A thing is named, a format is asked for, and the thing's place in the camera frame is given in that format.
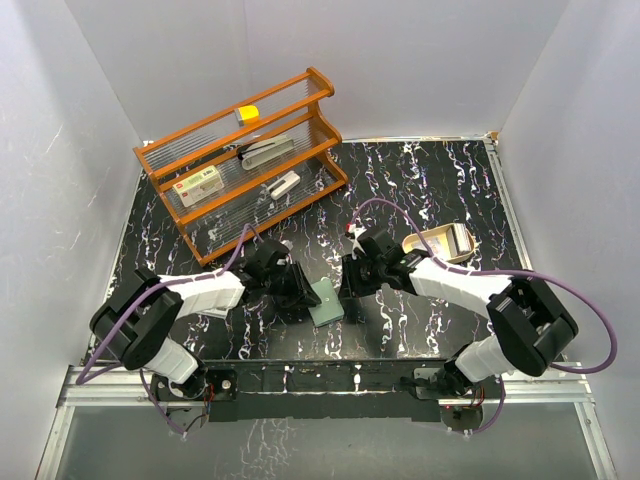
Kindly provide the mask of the green card holder wallet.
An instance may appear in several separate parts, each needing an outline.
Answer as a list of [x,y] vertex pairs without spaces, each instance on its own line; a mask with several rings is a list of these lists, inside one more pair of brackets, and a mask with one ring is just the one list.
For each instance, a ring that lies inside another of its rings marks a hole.
[[320,328],[341,320],[344,309],[331,280],[324,277],[311,287],[321,300],[318,306],[308,308],[314,326]]

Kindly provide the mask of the white blue patterned card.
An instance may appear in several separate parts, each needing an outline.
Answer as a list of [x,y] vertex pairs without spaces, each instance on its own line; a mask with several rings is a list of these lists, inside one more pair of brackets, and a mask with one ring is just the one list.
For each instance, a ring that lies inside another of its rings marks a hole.
[[448,241],[445,237],[434,236],[426,239],[427,244],[431,248],[433,254],[442,259],[446,259],[450,256],[450,249]]

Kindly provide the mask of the stack of cards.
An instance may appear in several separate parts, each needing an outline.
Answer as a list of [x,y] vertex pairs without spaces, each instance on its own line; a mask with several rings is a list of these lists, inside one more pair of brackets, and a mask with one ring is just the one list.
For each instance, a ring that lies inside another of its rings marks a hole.
[[448,232],[448,242],[452,256],[466,255],[474,250],[474,243],[462,223],[452,224]]

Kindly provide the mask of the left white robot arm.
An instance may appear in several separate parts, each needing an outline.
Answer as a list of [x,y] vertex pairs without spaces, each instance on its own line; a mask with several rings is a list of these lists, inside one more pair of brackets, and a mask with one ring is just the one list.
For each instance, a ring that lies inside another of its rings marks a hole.
[[315,293],[299,262],[281,242],[267,239],[243,258],[198,275],[161,277],[137,269],[96,311],[90,329],[100,346],[127,370],[147,370],[194,399],[206,387],[206,367],[170,338],[176,320],[214,313],[224,319],[236,307],[268,296],[285,310],[316,307]]

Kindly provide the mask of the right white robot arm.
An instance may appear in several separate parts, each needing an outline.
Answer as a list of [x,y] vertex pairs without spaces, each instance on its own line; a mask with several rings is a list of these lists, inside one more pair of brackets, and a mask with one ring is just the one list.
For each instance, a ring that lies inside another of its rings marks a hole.
[[447,264],[422,249],[406,252],[379,227],[350,224],[346,236],[352,250],[341,258],[340,299],[389,286],[445,300],[491,322],[491,336],[461,347],[430,376],[402,378],[402,389],[412,396],[432,391],[466,397],[485,379],[513,371],[539,377],[579,332],[556,294],[530,273],[491,275]]

